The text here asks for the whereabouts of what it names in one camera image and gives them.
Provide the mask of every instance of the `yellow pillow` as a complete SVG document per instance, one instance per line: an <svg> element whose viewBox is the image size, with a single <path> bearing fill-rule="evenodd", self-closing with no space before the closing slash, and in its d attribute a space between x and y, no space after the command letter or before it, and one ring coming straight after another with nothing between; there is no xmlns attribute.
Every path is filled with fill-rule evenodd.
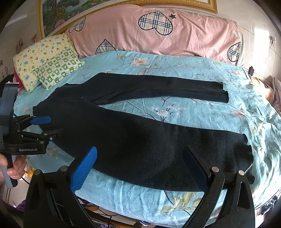
<svg viewBox="0 0 281 228"><path fill-rule="evenodd" d="M15 70L28 93L31 93L41 83L33 70L69 47L78 56L70 39L63 33L40 40L14 56Z"/></svg>

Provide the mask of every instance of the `photo on wall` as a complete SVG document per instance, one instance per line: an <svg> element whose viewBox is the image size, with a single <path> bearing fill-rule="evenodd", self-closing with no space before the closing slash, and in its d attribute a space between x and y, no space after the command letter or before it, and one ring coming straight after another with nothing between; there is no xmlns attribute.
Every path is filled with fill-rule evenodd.
<svg viewBox="0 0 281 228"><path fill-rule="evenodd" d="M45 37L69 19L110 0L42 0Z"/></svg>

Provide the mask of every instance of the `bed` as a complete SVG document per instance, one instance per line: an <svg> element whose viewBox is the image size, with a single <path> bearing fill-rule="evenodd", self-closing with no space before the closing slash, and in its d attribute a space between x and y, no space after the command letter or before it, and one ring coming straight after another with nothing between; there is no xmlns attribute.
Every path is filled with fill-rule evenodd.
<svg viewBox="0 0 281 228"><path fill-rule="evenodd" d="M150 74L221 81L229 103L178 97L159 97L121 101L104 108L128 112L183 126L228 130L246 134L252 146L255 182L251 185L255 208L261 207L281 188L280 116L250 83L245 71L235 65L197 56L167 56L130 51L109 51L83 59L85 64L59 81L50 90L37 86L31 94L23 92L15 102L15 114L32 114L33 106L65 83L80 84L99 72ZM28 131L41 132L38 126ZM54 143L45 155L29 156L28 161L43 172L56 171L73 158ZM222 191L209 222L213 222L225 197ZM172 192L132 185L91 170L76 195L103 208L152 224L181 227L194 211L203 192Z"/></svg>

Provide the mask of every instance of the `star print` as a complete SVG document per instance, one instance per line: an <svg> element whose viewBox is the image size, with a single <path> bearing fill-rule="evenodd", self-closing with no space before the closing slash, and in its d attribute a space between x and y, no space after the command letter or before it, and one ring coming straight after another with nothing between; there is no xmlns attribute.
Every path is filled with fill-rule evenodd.
<svg viewBox="0 0 281 228"><path fill-rule="evenodd" d="M174 18L176 19L176 15L171 14L171 16L169 16L169 17L171 17L172 19L174 19Z"/></svg>

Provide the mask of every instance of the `wall outlet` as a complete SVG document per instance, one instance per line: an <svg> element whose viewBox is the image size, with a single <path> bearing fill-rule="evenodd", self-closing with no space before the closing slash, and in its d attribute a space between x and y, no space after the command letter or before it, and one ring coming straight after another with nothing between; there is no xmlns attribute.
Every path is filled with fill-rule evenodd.
<svg viewBox="0 0 281 228"><path fill-rule="evenodd" d="M272 36L269 36L269 39L270 39L270 43L275 45L276 43L276 38L275 37L272 37Z"/></svg>

